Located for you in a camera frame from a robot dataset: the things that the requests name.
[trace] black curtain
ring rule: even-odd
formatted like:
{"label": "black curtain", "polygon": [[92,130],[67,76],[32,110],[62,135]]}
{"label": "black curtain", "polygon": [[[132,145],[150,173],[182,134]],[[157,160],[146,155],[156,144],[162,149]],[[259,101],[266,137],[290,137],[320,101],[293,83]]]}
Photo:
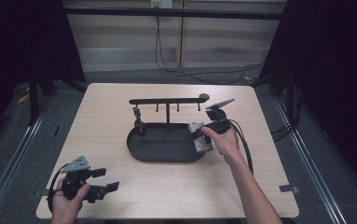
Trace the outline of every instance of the black curtain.
{"label": "black curtain", "polygon": [[13,87],[31,73],[38,80],[85,81],[67,16],[23,7],[62,7],[62,1],[0,0],[0,118]]}

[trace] handheld controller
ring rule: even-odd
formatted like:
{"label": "handheld controller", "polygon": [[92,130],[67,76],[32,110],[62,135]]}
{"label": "handheld controller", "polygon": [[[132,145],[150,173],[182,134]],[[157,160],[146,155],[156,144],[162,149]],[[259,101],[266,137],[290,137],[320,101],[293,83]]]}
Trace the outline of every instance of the handheld controller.
{"label": "handheld controller", "polygon": [[216,133],[225,133],[228,129],[230,129],[230,121],[227,119],[226,113],[220,109],[224,105],[227,105],[231,102],[234,101],[234,98],[208,106],[206,109],[206,113],[210,120],[212,120],[211,123],[208,123],[206,125],[201,125],[198,129],[196,129],[194,132],[192,132],[192,137],[194,141],[197,141],[197,139],[204,138],[205,144],[210,144],[211,143],[211,138],[207,135],[205,135],[201,131],[201,127],[205,126],[208,128],[211,128],[214,132]]}
{"label": "handheld controller", "polygon": [[[78,193],[79,189],[87,183],[87,179],[89,179],[90,177],[96,178],[105,175],[106,169],[101,168],[96,170],[90,170],[90,164],[84,156],[80,156],[77,159],[73,160],[71,163],[68,163],[63,166],[53,178],[50,189],[48,190],[48,207],[50,212],[52,212],[53,195],[56,192],[53,191],[53,186],[59,174],[66,174],[66,177],[62,181],[61,191],[64,194],[65,198],[67,198],[68,200],[72,200]],[[116,191],[118,187],[119,182],[107,184],[106,186],[90,185],[90,190],[83,199],[83,201],[95,203],[96,200],[102,200],[107,193]]]}

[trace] black clamp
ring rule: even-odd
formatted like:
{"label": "black clamp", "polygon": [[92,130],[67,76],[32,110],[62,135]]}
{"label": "black clamp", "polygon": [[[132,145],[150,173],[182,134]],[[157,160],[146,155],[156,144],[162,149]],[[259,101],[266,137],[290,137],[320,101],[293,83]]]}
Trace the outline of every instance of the black clamp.
{"label": "black clamp", "polygon": [[136,106],[132,110],[135,116],[134,130],[135,132],[137,132],[138,135],[144,137],[146,135],[146,128],[145,128],[145,124],[141,121],[140,108]]}

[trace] wall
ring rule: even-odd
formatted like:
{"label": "wall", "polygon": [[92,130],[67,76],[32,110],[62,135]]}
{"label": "wall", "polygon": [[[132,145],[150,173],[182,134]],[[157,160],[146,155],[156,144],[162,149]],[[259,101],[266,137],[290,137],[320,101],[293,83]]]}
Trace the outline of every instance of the wall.
{"label": "wall", "polygon": [[[150,1],[66,0],[67,6],[150,7]],[[174,1],[173,8],[283,12],[285,1]],[[85,72],[157,68],[155,17],[69,15]],[[242,66],[265,60],[278,21],[160,18],[168,67]]]}

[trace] metal frame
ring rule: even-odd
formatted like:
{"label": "metal frame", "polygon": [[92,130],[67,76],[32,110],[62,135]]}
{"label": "metal frame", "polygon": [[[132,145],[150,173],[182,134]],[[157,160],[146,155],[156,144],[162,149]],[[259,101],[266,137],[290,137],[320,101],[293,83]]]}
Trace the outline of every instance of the metal frame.
{"label": "metal frame", "polygon": [[217,11],[140,7],[20,7],[19,13],[59,13],[75,15],[191,17],[278,21],[282,13]]}

